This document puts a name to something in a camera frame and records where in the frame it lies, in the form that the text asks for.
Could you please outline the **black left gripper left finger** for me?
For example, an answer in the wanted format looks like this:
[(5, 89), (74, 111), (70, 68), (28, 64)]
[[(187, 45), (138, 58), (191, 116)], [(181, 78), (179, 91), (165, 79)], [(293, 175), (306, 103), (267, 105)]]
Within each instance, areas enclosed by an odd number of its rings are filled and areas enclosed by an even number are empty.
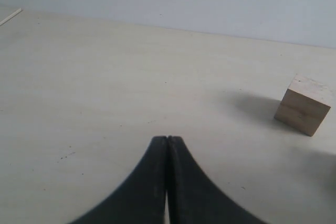
[(123, 183), (72, 223), (164, 223), (167, 137), (155, 136)]

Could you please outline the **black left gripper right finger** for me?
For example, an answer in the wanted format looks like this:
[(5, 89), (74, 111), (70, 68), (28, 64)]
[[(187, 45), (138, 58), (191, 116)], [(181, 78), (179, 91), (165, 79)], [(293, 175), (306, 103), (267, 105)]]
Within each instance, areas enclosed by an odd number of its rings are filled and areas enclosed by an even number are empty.
[(264, 223), (225, 195), (179, 136), (169, 136), (166, 191), (171, 223)]

